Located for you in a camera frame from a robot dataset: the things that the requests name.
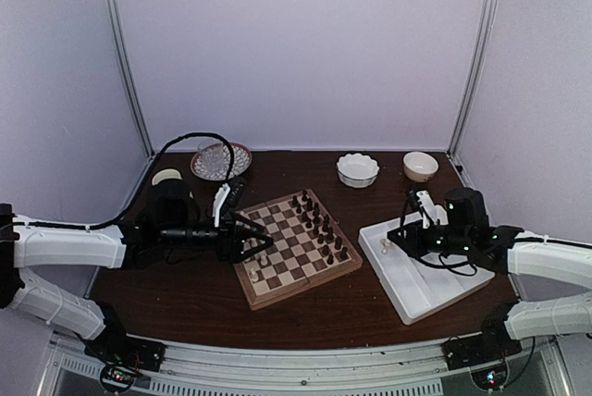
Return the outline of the white chess queen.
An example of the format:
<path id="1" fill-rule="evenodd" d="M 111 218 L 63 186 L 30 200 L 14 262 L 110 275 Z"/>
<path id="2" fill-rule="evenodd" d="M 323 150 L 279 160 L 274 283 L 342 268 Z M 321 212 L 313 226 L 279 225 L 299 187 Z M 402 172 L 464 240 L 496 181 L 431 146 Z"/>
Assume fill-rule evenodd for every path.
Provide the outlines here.
<path id="1" fill-rule="evenodd" d="M 258 270 L 255 268 L 251 268 L 249 270 L 249 278 L 251 280 L 252 283 L 256 283 L 259 281 L 259 275 L 258 275 Z"/>

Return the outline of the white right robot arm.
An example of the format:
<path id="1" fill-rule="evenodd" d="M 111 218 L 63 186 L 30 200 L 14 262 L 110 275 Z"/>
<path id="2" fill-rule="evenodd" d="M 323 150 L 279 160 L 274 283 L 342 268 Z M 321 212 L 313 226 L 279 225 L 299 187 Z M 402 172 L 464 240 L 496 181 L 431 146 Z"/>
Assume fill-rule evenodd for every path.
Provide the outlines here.
<path id="1" fill-rule="evenodd" d="M 494 226 L 482 193 L 472 188 L 448 191 L 442 216 L 424 189 L 410 189 L 403 208 L 417 212 L 418 219 L 401 219 L 387 238 L 419 264 L 455 274 L 482 269 L 543 286 L 501 305 L 483 321 L 474 343 L 480 359 L 495 359 L 510 341 L 590 332 L 589 243 Z"/>

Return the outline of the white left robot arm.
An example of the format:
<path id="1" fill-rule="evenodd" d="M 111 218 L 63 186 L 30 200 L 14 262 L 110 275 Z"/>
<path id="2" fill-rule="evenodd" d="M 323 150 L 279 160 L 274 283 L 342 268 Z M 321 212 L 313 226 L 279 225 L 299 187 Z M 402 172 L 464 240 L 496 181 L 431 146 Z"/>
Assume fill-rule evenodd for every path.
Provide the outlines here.
<path id="1" fill-rule="evenodd" d="M 264 226 L 235 208 L 244 191 L 235 178 L 217 191 L 210 217 L 200 216 L 191 188 L 181 179 L 153 184 L 146 206 L 133 220 L 117 218 L 95 225 L 34 220 L 1 206 L 1 305 L 48 324 L 67 328 L 114 363 L 127 361 L 133 344 L 108 305 L 81 299 L 38 277 L 32 266 L 102 266 L 135 270 L 163 262 L 176 250 L 216 252 L 238 264 L 271 247 Z"/>

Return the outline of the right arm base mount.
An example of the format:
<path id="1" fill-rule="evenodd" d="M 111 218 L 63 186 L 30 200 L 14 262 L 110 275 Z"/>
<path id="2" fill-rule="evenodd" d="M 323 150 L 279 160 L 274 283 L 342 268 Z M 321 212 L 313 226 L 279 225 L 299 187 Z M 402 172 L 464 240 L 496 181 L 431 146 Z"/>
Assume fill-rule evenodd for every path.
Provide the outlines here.
<path id="1" fill-rule="evenodd" d="M 500 305 L 485 317 L 481 332 L 461 338 L 452 336 L 441 344 L 449 371 L 473 368 L 471 379 L 475 386 L 488 394 L 505 391 L 517 382 L 530 365 L 537 346 L 536 337 L 531 337 L 527 359 L 518 372 L 512 372 L 508 364 L 510 356 L 522 351 L 522 343 L 513 340 L 504 323 L 508 313 L 516 305 Z"/>

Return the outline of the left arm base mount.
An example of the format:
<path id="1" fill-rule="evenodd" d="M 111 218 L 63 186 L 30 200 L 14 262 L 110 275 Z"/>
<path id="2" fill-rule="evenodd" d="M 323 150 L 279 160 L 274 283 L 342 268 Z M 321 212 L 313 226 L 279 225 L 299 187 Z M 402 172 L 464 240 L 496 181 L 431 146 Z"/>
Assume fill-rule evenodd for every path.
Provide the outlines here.
<path id="1" fill-rule="evenodd" d="M 160 370 L 166 345 L 131 337 L 111 305 L 98 303 L 98 306 L 104 316 L 105 328 L 94 340 L 80 340 L 85 346 L 84 352 L 104 364 L 99 375 L 101 386 L 108 393 L 119 395 L 142 377 L 143 370 Z"/>

